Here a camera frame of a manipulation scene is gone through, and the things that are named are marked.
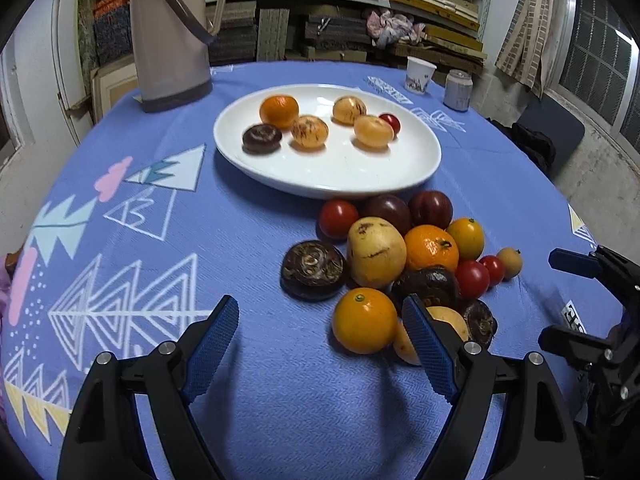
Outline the dark water chestnut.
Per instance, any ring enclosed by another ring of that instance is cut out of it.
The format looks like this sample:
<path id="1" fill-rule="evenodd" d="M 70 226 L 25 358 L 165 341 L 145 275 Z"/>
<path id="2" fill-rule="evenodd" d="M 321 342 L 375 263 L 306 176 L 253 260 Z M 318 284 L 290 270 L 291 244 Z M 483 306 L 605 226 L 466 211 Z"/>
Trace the dark water chestnut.
<path id="1" fill-rule="evenodd" d="M 242 135 L 242 148 L 250 154 L 271 154 L 280 148 L 282 131 L 271 124 L 257 124 Z"/>

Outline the dark blue cushion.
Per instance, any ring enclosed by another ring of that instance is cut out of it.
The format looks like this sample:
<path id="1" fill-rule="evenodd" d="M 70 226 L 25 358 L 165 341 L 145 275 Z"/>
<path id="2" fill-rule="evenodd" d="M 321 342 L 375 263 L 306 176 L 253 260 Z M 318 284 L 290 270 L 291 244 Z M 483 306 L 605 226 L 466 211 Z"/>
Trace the dark blue cushion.
<path id="1" fill-rule="evenodd" d="M 560 172 L 585 136 L 584 124 L 548 94 L 541 99 L 531 99 L 518 118 L 518 124 L 528 130 L 538 131 L 551 140 L 555 158 L 549 169 L 550 176 Z"/>

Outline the tan round fruit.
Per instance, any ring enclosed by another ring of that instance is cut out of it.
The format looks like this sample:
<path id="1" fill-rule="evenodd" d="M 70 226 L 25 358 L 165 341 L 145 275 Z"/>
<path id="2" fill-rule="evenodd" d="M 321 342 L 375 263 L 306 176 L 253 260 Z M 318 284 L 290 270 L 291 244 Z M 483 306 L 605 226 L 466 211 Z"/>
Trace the tan round fruit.
<path id="1" fill-rule="evenodd" d="M 456 310 L 443 306 L 431 306 L 427 307 L 426 310 L 434 320 L 446 322 L 451 325 L 463 341 L 470 339 L 468 326 L 464 318 L 462 318 L 462 315 Z M 416 349 L 413 347 L 404 323 L 401 320 L 398 321 L 393 347 L 396 354 L 406 363 L 413 366 L 421 365 L 420 359 L 416 354 Z"/>

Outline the red cherry tomato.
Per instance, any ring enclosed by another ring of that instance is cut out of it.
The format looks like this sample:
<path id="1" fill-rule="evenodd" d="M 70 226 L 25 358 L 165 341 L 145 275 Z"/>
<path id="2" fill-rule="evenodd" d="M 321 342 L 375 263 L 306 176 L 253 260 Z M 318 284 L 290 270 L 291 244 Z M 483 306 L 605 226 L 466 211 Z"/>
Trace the red cherry tomato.
<path id="1" fill-rule="evenodd" d="M 387 122 L 390 125 L 390 128 L 392 128 L 394 136 L 398 136 L 398 133 L 401 129 L 401 122 L 395 115 L 390 113 L 383 113 L 379 114 L 378 118 L 384 120 L 384 122 Z"/>

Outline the small orange tangerine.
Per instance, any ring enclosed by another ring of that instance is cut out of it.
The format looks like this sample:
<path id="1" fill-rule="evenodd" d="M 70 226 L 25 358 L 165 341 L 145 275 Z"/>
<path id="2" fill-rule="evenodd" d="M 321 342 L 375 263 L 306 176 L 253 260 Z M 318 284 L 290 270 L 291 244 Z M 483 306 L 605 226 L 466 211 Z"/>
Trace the small orange tangerine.
<path id="1" fill-rule="evenodd" d="M 282 131 L 288 131 L 299 115 L 299 106 L 292 96 L 276 94 L 262 101 L 259 116 L 265 124 L 273 125 Z"/>

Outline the large orange tangerine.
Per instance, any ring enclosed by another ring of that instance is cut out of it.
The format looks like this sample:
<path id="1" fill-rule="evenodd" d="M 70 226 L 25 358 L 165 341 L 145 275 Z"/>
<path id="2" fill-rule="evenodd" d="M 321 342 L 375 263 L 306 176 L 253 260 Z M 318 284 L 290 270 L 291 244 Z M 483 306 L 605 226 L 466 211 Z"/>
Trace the large orange tangerine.
<path id="1" fill-rule="evenodd" d="M 460 259 L 459 248 L 445 230 L 428 224 L 415 226 L 405 235 L 405 244 L 407 269 L 443 266 L 451 273 L 456 272 Z"/>

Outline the pale tan fruit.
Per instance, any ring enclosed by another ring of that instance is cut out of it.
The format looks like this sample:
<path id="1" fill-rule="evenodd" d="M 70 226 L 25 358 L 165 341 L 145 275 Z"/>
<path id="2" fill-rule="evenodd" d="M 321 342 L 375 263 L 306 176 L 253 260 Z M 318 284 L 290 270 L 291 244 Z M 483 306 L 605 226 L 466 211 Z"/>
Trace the pale tan fruit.
<path id="1" fill-rule="evenodd" d="M 366 115 L 366 104 L 356 96 L 341 96 L 333 104 L 332 119 L 341 125 L 352 126 L 359 117 Z"/>

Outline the barred window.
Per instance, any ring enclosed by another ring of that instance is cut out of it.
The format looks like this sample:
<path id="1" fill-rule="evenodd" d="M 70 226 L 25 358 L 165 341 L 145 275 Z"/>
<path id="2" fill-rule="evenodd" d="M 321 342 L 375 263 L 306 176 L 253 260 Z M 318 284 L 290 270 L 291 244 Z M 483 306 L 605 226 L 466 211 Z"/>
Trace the barred window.
<path id="1" fill-rule="evenodd" d="M 624 148 L 639 151 L 639 45 L 610 0 L 559 0 L 558 89 Z"/>

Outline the large dark mangosteen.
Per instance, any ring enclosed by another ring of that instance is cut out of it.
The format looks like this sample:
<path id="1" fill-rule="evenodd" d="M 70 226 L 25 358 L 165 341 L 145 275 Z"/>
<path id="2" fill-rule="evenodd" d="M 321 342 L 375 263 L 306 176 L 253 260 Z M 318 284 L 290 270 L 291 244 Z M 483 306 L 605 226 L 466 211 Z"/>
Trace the large dark mangosteen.
<path id="1" fill-rule="evenodd" d="M 346 260 L 335 246 L 321 240 L 304 240 L 286 252 L 280 267 L 280 285 L 292 297 L 321 301 L 340 291 L 346 274 Z"/>

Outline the large tan passion fruit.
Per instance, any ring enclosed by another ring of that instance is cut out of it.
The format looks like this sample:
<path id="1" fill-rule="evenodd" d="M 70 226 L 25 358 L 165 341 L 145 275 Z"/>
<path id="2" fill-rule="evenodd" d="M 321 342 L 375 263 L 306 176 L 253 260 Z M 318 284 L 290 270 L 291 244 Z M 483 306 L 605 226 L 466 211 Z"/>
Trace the large tan passion fruit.
<path id="1" fill-rule="evenodd" d="M 405 269 L 404 238 L 387 220 L 364 217 L 347 234 L 347 263 L 352 280 L 362 287 L 384 288 Z"/>

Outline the pink crumpled cloth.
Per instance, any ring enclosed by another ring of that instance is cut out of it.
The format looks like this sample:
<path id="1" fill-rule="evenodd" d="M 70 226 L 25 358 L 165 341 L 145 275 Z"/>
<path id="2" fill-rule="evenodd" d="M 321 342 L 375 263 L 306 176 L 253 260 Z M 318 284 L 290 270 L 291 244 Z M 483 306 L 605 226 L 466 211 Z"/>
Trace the pink crumpled cloth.
<path id="1" fill-rule="evenodd" d="M 413 21 L 411 16 L 391 10 L 381 13 L 371 11 L 366 21 L 367 33 L 372 44 L 379 49 L 386 49 L 398 42 L 418 44 L 425 26 L 425 23 Z"/>

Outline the tan speckled fruit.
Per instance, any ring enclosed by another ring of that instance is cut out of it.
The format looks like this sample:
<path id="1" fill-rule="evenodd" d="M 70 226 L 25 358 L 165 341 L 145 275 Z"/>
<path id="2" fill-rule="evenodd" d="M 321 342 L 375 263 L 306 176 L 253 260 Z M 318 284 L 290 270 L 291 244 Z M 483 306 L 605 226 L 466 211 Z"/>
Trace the tan speckled fruit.
<path id="1" fill-rule="evenodd" d="M 294 119 L 291 127 L 294 142 L 306 150 L 323 148 L 329 137 L 328 125 L 314 115 L 300 115 Z"/>

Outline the beige thermos jug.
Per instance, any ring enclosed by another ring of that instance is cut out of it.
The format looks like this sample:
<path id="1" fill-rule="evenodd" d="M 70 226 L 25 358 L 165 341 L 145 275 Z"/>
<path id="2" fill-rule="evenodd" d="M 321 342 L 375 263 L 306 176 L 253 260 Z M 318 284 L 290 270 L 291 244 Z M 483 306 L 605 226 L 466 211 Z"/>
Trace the beige thermos jug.
<path id="1" fill-rule="evenodd" d="M 225 2 L 130 0 L 142 110 L 173 110 L 212 92 L 208 48 L 220 31 Z"/>

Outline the yellow orange citrus fruit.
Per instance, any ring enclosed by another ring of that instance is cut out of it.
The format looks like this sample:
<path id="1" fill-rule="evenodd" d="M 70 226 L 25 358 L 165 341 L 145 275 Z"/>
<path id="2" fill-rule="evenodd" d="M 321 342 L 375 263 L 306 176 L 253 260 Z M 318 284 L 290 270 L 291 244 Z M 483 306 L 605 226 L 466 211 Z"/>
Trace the yellow orange citrus fruit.
<path id="1" fill-rule="evenodd" d="M 459 218 L 450 223 L 446 231 L 458 246 L 461 260 L 477 260 L 484 247 L 482 226 L 473 218 Z"/>

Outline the purple cloth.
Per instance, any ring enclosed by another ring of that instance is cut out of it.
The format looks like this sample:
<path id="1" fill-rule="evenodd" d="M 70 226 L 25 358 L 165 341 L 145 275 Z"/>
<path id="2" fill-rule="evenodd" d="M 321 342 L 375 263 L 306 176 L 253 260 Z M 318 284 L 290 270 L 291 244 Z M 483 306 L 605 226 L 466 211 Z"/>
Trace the purple cloth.
<path id="1" fill-rule="evenodd" d="M 6 270 L 6 256 L 0 259 L 0 316 L 3 318 L 10 299 L 11 278 Z"/>

